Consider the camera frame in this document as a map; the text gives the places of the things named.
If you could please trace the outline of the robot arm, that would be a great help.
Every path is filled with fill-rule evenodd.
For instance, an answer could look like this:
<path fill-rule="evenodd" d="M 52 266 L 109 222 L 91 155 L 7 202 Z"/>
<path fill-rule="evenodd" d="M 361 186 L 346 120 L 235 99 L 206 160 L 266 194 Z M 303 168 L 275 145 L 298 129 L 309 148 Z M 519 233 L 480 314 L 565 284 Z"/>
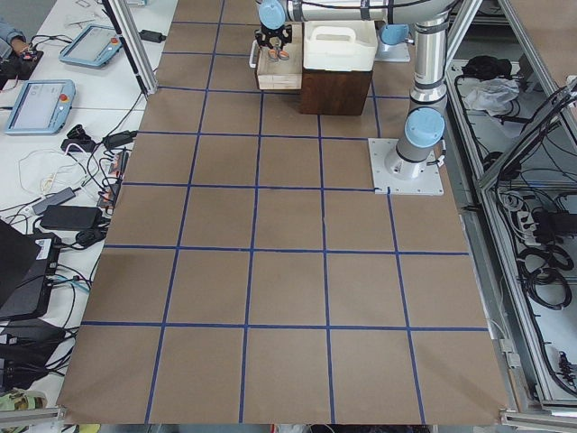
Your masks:
<path fill-rule="evenodd" d="M 258 16 L 268 30 L 287 22 L 377 21 L 412 24 L 415 41 L 414 84 L 404 133 L 384 164 L 400 180 L 424 171 L 430 152 L 440 142 L 445 122 L 444 78 L 451 1 L 259 1 Z"/>

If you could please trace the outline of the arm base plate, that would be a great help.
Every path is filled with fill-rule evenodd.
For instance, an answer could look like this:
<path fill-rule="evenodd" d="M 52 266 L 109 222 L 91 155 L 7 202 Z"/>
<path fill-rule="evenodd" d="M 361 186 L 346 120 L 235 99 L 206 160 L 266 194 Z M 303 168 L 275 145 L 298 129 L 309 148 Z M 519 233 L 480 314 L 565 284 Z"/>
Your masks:
<path fill-rule="evenodd" d="M 398 139 L 369 138 L 373 189 L 376 194 L 443 196 L 444 187 L 435 152 L 413 163 L 397 154 Z"/>
<path fill-rule="evenodd" d="M 381 62 L 409 63 L 410 54 L 408 45 L 405 42 L 396 45 L 379 43 L 375 60 Z"/>

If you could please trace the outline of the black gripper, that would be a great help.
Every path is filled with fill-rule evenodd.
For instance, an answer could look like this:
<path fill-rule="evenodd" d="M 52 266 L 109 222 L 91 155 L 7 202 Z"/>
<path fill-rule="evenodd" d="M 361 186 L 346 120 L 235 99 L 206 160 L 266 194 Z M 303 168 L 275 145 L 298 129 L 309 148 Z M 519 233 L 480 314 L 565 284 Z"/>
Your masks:
<path fill-rule="evenodd" d="M 292 43 L 292 27 L 281 25 L 278 29 L 270 29 L 262 25 L 259 30 L 254 31 L 255 41 L 259 45 L 271 45 L 271 40 L 277 38 L 280 45 Z"/>

